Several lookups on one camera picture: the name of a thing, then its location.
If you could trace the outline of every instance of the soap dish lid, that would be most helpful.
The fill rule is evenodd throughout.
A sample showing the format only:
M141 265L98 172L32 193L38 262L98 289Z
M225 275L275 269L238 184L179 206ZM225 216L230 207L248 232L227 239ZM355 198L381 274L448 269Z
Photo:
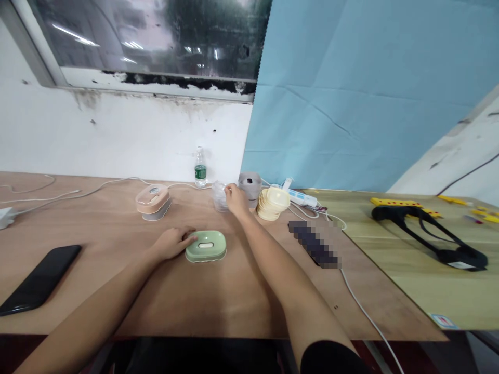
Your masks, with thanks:
M198 240L186 248L186 258L190 262L216 261L225 257L227 243L221 232L196 231L189 236L193 235L196 235Z
M135 205L140 213L153 214L159 211L169 198L168 187L155 183L140 191L135 197Z

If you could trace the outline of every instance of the left hand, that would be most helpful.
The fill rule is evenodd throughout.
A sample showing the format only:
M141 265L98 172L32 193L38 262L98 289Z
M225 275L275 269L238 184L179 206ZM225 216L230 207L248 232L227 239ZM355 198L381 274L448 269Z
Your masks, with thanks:
M156 243L152 245L151 250L158 255L161 260L169 260L198 240L198 237L195 235L187 238L187 236L194 231L196 231L196 229L191 226L168 229L161 234L158 240L156 240Z

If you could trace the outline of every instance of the rain-streaked glass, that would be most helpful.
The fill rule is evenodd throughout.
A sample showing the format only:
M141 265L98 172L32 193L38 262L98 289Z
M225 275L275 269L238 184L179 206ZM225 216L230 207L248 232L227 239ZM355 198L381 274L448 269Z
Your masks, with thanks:
M271 0L29 0L60 66L256 79Z

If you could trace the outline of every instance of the window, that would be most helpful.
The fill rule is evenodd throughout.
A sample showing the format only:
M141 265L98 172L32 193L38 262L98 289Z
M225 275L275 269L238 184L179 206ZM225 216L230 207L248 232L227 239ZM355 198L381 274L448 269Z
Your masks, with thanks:
M252 101L271 0L12 0L58 86Z

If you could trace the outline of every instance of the green soap dish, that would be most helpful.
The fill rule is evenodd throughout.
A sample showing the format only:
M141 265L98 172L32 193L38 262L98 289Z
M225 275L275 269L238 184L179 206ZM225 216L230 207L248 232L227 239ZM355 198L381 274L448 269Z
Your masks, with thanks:
M227 244L225 236L220 231L196 231L198 240L186 248L186 258L190 262L217 261L225 257Z

